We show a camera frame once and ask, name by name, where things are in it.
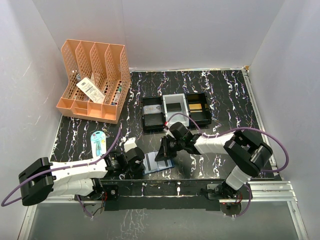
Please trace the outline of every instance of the plastic bin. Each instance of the plastic bin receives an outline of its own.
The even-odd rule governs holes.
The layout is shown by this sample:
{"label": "plastic bin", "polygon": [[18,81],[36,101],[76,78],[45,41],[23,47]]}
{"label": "plastic bin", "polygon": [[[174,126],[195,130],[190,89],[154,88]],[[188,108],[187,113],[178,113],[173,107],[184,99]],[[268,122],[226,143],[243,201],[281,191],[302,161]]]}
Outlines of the plastic bin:
{"label": "plastic bin", "polygon": [[[125,46],[68,39],[61,53],[68,76],[68,86],[56,106],[62,115],[118,123],[131,84]],[[103,103],[86,100],[86,95],[76,85],[77,73],[81,79],[91,78],[93,74],[95,85],[105,95]],[[119,100],[112,104],[120,86]]]}

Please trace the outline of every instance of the marble surface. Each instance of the marble surface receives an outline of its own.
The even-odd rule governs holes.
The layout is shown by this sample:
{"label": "marble surface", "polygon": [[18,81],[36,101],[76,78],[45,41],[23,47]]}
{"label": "marble surface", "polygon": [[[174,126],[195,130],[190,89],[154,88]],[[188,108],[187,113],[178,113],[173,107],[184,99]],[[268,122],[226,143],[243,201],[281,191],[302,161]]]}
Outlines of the marble surface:
{"label": "marble surface", "polygon": [[[105,132],[108,148],[119,127],[124,137],[137,138],[137,146],[145,154],[158,151],[164,133],[143,132],[143,97],[207,92],[212,109],[212,124],[203,129],[204,132],[217,134],[236,127],[259,127],[240,70],[133,72],[131,78],[132,83],[118,124],[62,117],[51,161],[73,162],[90,159],[92,133]],[[123,149],[120,141],[115,149]],[[174,168],[145,175],[143,179],[225,179],[235,167],[235,163],[226,154],[191,155],[180,151],[173,161]],[[265,169],[271,169],[270,163]],[[259,178],[273,179],[274,175],[262,173]]]}

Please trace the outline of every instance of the purple cable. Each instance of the purple cable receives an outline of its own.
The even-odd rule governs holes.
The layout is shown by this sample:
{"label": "purple cable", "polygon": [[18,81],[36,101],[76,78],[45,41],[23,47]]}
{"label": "purple cable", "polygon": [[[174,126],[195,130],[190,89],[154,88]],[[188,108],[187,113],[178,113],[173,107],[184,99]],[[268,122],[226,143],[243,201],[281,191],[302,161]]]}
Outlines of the purple cable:
{"label": "purple cable", "polygon": [[83,211],[90,217],[93,218],[94,216],[85,208],[84,204],[82,203],[82,201],[80,200],[79,195],[76,195],[77,200],[79,201]]}
{"label": "purple cable", "polygon": [[248,189],[248,191],[249,191],[249,201],[248,201],[248,204],[246,205],[245,209],[244,209],[242,212],[240,212],[238,215],[236,215],[236,217],[240,217],[240,216],[242,216],[243,214],[245,214],[245,212],[249,209],[249,206],[250,206],[250,203],[251,203],[251,198],[252,198],[251,189],[250,189],[250,187],[248,187],[247,185],[243,185],[243,186],[245,186],[245,187]]}
{"label": "purple cable", "polygon": [[220,133],[220,134],[218,134],[218,135],[207,135],[207,134],[201,132],[200,127],[196,124],[196,122],[195,122],[191,117],[189,117],[189,116],[187,116],[187,115],[184,115],[184,114],[182,114],[182,113],[180,113],[180,112],[173,114],[173,115],[168,119],[167,122],[169,122],[169,121],[172,119],[172,117],[174,117],[175,115],[183,115],[183,116],[185,116],[186,118],[190,119],[190,120],[194,123],[194,125],[196,126],[196,128],[199,130],[199,132],[202,134],[202,136],[204,136],[204,137],[206,137],[206,138],[208,138],[208,139],[218,138],[218,137],[221,137],[221,136],[223,136],[223,135],[230,134],[230,133],[233,133],[233,132],[235,132],[235,131],[240,131],[240,130],[255,131],[255,132],[258,132],[258,133],[260,133],[260,134],[266,135],[266,136],[268,136],[269,138],[273,139],[273,140],[282,148],[282,150],[283,150],[283,152],[284,152],[284,155],[285,155],[285,163],[284,163],[284,165],[283,165],[282,167],[280,167],[280,168],[278,168],[278,169],[276,169],[276,170],[262,170],[263,173],[278,173],[278,172],[284,170],[284,169],[288,166],[288,164],[289,164],[289,153],[288,153],[287,149],[285,148],[285,146],[284,146],[276,137],[272,136],[271,134],[269,134],[269,133],[267,133],[267,132],[265,132],[265,131],[262,131],[262,130],[256,129],[256,128],[252,128],[252,127],[243,126],[243,127],[237,127],[237,128],[230,129],[230,130],[225,131],[225,132],[223,132],[223,133]]}
{"label": "purple cable", "polygon": [[[117,141],[118,141],[118,138],[120,136],[120,133],[121,133],[121,128],[119,127],[119,130],[118,130],[118,133],[112,143],[112,145],[109,147],[109,149],[106,151],[106,153],[104,155],[102,155],[98,160],[96,161],[93,161],[93,162],[90,162],[89,165],[92,165],[92,164],[96,164],[97,162],[99,162],[101,159],[103,159],[105,156],[107,156],[110,151],[114,148],[114,146],[116,145]],[[73,168],[77,168],[77,167],[83,167],[83,166],[87,166],[88,164],[87,163],[81,163],[81,164],[76,164],[76,165],[73,165],[72,167]],[[19,200],[22,199],[22,197],[18,197],[17,199],[15,200],[12,200],[8,203],[6,203],[6,201],[18,190],[20,189],[23,185],[25,185],[26,183],[30,182],[32,179],[35,179],[36,177],[39,177],[43,174],[47,174],[47,173],[51,173],[51,172],[54,172],[54,171],[58,171],[58,170],[64,170],[64,169],[70,169],[71,166],[62,166],[62,167],[58,167],[58,168],[54,168],[54,169],[49,169],[49,170],[45,170],[45,171],[42,171],[42,172],[39,172],[29,178],[27,178],[26,180],[24,180],[22,183],[20,183],[18,186],[15,187],[15,189],[13,189],[9,194],[8,196],[6,196],[3,201],[1,202],[1,207],[6,207],[10,204],[13,204]]]}

